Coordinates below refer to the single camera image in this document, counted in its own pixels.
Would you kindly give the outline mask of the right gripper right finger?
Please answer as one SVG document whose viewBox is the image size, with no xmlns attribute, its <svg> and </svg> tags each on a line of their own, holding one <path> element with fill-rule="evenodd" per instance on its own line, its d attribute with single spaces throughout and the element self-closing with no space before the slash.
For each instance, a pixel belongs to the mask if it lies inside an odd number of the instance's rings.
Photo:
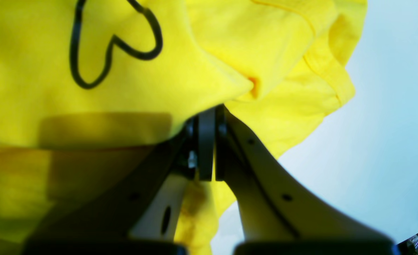
<svg viewBox="0 0 418 255">
<path fill-rule="evenodd" d="M 398 255 L 389 237 L 298 182 L 224 105 L 215 109 L 215 178 L 234 193 L 245 241 L 235 255 Z"/>
</svg>

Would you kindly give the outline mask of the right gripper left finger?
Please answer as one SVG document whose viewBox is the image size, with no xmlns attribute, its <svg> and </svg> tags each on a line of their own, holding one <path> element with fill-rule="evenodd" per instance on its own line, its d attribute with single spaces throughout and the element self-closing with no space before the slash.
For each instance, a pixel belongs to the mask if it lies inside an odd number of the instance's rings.
<svg viewBox="0 0 418 255">
<path fill-rule="evenodd" d="M 173 242 L 187 184 L 211 181 L 216 109 L 192 117 L 185 129 L 152 151 L 101 195 L 40 227 L 23 255 L 186 255 Z"/>
</svg>

